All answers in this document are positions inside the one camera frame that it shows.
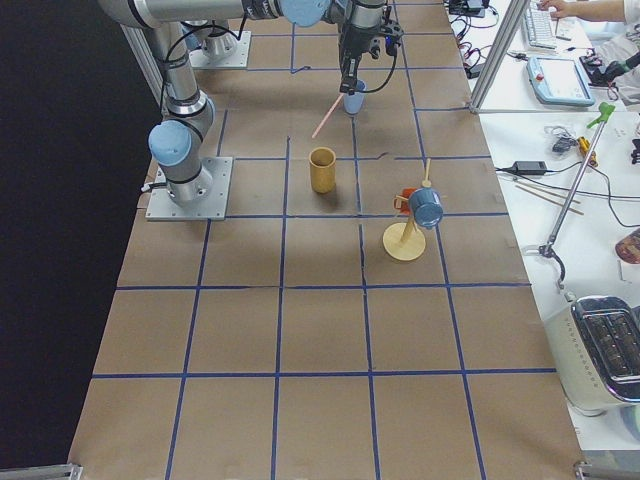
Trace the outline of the person's hand at keyboard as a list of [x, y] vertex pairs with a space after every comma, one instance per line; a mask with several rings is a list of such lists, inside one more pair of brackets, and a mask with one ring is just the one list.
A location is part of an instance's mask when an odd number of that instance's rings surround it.
[[538, 8], [543, 11], [550, 11], [551, 17], [555, 19], [577, 17], [579, 15], [579, 5], [573, 1], [543, 0], [539, 2]]

